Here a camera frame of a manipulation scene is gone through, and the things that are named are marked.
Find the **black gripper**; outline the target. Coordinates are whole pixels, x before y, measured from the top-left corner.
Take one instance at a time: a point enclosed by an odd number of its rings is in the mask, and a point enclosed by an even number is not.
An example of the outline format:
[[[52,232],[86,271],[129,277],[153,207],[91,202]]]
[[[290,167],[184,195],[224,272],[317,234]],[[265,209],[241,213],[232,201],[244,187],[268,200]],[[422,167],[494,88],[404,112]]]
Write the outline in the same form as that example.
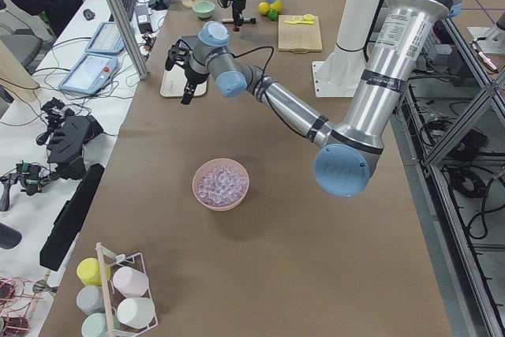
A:
[[[242,13],[246,6],[246,0],[232,0],[233,17],[243,17]]]
[[[193,100],[194,94],[196,92],[196,86],[198,84],[203,84],[207,80],[207,74],[199,73],[190,65],[187,65],[185,67],[185,77],[187,83],[185,85],[183,96],[181,98],[181,104],[189,105]]]

